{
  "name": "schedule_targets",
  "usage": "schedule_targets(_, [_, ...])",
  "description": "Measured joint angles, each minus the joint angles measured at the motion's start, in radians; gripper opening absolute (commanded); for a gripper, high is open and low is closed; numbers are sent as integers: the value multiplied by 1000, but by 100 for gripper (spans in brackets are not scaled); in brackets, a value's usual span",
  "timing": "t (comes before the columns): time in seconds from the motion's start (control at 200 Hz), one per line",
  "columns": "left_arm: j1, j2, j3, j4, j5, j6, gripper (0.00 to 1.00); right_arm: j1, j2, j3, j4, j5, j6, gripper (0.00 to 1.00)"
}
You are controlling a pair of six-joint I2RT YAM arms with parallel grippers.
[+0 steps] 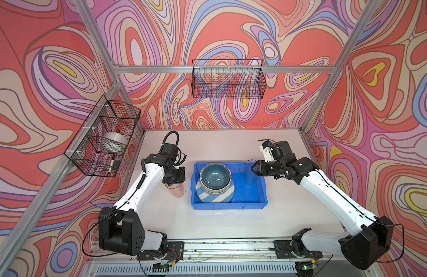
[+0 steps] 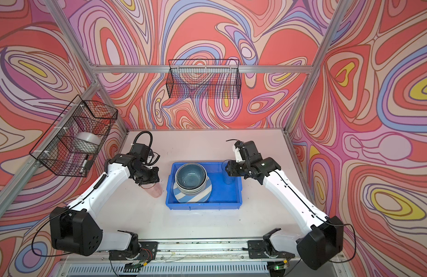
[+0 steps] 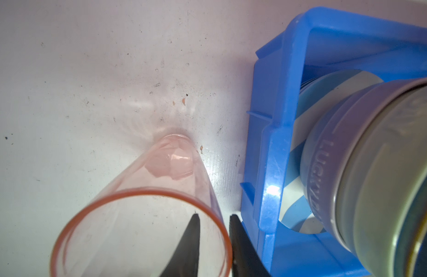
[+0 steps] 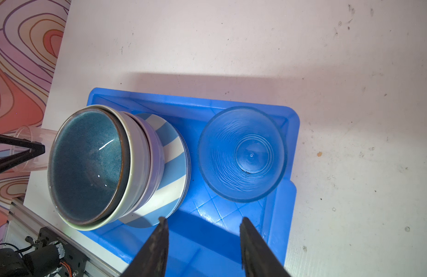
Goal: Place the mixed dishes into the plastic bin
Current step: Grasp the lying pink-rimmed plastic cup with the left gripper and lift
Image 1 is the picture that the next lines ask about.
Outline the clear pink plastic cup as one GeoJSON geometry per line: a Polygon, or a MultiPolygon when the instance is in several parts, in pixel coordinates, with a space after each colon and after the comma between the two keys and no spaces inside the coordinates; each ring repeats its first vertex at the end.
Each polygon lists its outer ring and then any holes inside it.
{"type": "Polygon", "coordinates": [[[185,194],[183,183],[167,185],[167,189],[171,192],[176,198],[181,198],[185,194]]]}

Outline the clear grey plastic cup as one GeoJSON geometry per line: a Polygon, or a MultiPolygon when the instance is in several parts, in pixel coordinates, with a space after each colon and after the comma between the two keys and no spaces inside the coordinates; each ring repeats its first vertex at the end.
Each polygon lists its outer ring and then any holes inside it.
{"type": "Polygon", "coordinates": [[[255,183],[258,179],[257,174],[252,170],[255,164],[256,160],[248,160],[245,163],[244,180],[248,185],[255,183]]]}

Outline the blue plastic bin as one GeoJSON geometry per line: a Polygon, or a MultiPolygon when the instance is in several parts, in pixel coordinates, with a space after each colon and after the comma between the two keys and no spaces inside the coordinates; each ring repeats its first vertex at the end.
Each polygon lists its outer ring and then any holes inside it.
{"type": "Polygon", "coordinates": [[[200,180],[200,173],[206,162],[194,164],[191,177],[191,205],[195,210],[258,210],[268,204],[266,195],[266,183],[263,177],[248,185],[244,180],[245,162],[225,162],[231,170],[232,181],[235,192],[232,200],[228,203],[202,203],[196,194],[196,184],[200,180]]]}

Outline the dark teal bowl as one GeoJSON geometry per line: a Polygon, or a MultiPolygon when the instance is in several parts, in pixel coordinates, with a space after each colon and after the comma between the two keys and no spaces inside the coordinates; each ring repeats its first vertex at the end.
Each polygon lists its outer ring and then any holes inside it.
{"type": "Polygon", "coordinates": [[[232,176],[226,165],[222,163],[209,163],[202,168],[200,180],[204,187],[217,191],[227,187],[232,180],[232,176]]]}

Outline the light green bowl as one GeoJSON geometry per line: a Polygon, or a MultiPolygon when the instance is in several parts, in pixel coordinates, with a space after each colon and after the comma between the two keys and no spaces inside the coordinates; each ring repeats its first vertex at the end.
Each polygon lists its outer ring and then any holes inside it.
{"type": "Polygon", "coordinates": [[[206,193],[209,193],[212,195],[219,195],[219,194],[225,193],[226,191],[231,189],[233,187],[233,182],[230,181],[227,184],[224,184],[218,188],[217,187],[212,188],[209,185],[205,185],[202,181],[199,181],[198,186],[200,188],[203,188],[206,193]]]}

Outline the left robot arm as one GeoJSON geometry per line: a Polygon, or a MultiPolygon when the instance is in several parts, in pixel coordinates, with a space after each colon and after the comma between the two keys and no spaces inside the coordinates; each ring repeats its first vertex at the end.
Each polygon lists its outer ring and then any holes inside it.
{"type": "Polygon", "coordinates": [[[175,197],[184,194],[183,183],[186,180],[182,166],[187,156],[176,139],[167,140],[171,135],[179,136],[176,130],[168,132],[156,154],[150,154],[141,160],[142,172],[125,195],[112,207],[99,212],[99,247],[107,250],[107,255],[124,254],[129,256],[147,255],[153,259],[165,259],[169,254],[180,257],[176,250],[169,248],[167,235],[162,232],[145,230],[139,214],[154,189],[163,184],[175,197]]]}

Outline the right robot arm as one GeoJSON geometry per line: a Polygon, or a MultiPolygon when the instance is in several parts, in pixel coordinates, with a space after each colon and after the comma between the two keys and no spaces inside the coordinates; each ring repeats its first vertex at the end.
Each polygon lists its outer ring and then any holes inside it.
{"type": "Polygon", "coordinates": [[[290,243],[294,256],[326,252],[366,270],[390,250],[397,225],[388,217],[378,217],[350,198],[311,159],[298,159],[287,141],[262,139],[260,144],[264,158],[252,165],[252,172],[258,177],[294,181],[323,203],[344,229],[342,233],[314,232],[309,227],[300,230],[290,243]]]}

